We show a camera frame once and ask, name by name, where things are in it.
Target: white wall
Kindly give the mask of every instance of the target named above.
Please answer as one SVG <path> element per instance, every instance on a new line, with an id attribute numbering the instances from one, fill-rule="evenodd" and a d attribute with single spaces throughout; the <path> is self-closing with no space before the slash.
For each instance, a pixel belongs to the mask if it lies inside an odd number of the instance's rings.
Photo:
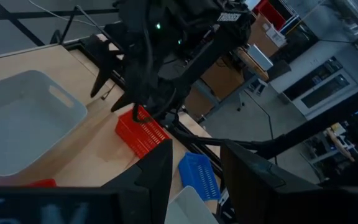
<path id="1" fill-rule="evenodd" d="M 321 0 L 286 0 L 286 2 L 319 39 L 349 41 L 344 33 L 342 22 L 328 7 L 319 5 Z M 290 64 L 292 71 L 273 80 L 271 86 L 278 93 L 282 93 L 348 45 L 319 41 Z"/>
<path id="2" fill-rule="evenodd" d="M 358 84 L 358 50 L 353 45 L 348 45 L 346 48 L 342 49 L 335 55 L 336 59 L 341 63 L 344 70 L 353 78 L 355 82 Z M 342 102 L 343 100 L 347 99 L 348 97 L 354 95 L 358 92 L 358 86 L 348 92 L 345 95 L 341 95 L 336 99 L 333 99 L 330 102 L 327 102 L 325 105 L 320 107 L 319 109 L 313 111 L 310 114 L 306 114 L 306 119 L 312 119 L 315 116 L 321 114 L 322 112 L 330 109 L 334 105 Z"/>
<path id="3" fill-rule="evenodd" d="M 338 39 L 339 35 L 329 35 L 328 38 Z M 317 42 L 290 64 L 290 72 L 271 81 L 271 86 L 277 93 L 282 93 L 348 45 L 323 41 Z"/>

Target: wooden table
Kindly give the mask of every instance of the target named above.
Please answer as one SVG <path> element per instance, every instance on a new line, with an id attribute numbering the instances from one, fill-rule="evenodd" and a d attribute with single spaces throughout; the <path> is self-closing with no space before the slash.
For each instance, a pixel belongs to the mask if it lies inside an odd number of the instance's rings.
<path id="1" fill-rule="evenodd" d="M 252 59 L 252 57 L 244 50 L 244 48 L 238 47 L 235 51 L 240 59 L 248 66 L 248 68 L 252 69 L 256 74 L 258 74 L 258 78 L 265 82 L 269 80 L 269 75 L 267 72 L 263 70 L 263 68 L 254 59 Z"/>
<path id="2" fill-rule="evenodd" d="M 9 180 L 15 185 L 28 184 L 40 179 L 54 178 L 59 186 L 97 187 L 115 178 L 139 158 L 114 132 L 117 116 L 130 109 L 125 107 L 110 113 L 110 107 L 123 94 L 115 86 L 105 101 L 99 97 L 114 83 L 109 81 L 97 97 L 89 97 L 98 68 L 81 52 L 67 52 L 62 46 L 49 46 L 0 57 L 0 80 L 25 70 L 39 70 L 60 84 L 67 92 L 86 105 L 88 115 L 67 137 L 48 151 L 35 164 Z M 194 134 L 210 137 L 187 114 L 180 115 L 180 121 Z M 173 139 L 173 180 L 170 198 L 183 186 L 178 163 L 187 151 L 186 147 Z M 211 150 L 219 155 L 218 147 Z M 206 202 L 212 212 L 217 201 Z"/>

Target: cardboard box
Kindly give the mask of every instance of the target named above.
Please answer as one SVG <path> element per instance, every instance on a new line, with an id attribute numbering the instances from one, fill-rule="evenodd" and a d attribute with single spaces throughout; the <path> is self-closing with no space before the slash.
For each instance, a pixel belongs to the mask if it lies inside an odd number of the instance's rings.
<path id="1" fill-rule="evenodd" d="M 273 24 L 271 24 L 266 17 L 259 14 L 251 26 L 251 35 L 248 44 L 255 44 L 267 57 L 271 57 L 286 43 L 285 37 L 277 33 L 278 31 L 274 29 Z"/>
<path id="2" fill-rule="evenodd" d="M 244 82 L 242 74 L 230 65 L 228 67 L 221 58 L 201 76 L 201 79 L 220 100 L 230 95 Z"/>
<path id="3" fill-rule="evenodd" d="M 190 94 L 185 100 L 185 106 L 190 116 L 195 119 L 201 119 L 214 107 L 207 97 L 194 86 L 191 87 Z"/>

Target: red box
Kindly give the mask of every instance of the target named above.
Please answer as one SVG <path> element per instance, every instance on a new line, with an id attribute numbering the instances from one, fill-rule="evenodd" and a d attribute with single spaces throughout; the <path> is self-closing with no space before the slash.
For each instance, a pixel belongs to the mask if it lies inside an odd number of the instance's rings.
<path id="1" fill-rule="evenodd" d="M 254 13 L 261 13 L 266 19 L 274 25 L 276 30 L 280 30 L 285 25 L 284 17 L 269 3 L 261 1 L 253 10 Z"/>
<path id="2" fill-rule="evenodd" d="M 140 106 L 137 117 L 142 120 L 149 118 L 150 115 Z M 154 120 L 147 123 L 136 123 L 132 119 L 132 110 L 118 117 L 116 133 L 139 158 L 143 158 L 163 140 L 169 139 L 169 136 Z"/>

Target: white plastic bin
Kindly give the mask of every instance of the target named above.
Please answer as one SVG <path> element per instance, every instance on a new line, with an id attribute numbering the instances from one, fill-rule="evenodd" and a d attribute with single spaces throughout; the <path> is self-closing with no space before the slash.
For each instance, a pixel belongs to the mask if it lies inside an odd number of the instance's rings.
<path id="1" fill-rule="evenodd" d="M 41 72 L 1 80 L 0 180 L 34 163 L 86 114 L 84 105 Z"/>
<path id="2" fill-rule="evenodd" d="M 218 224 L 193 187 L 185 187 L 168 205 L 165 224 Z"/>

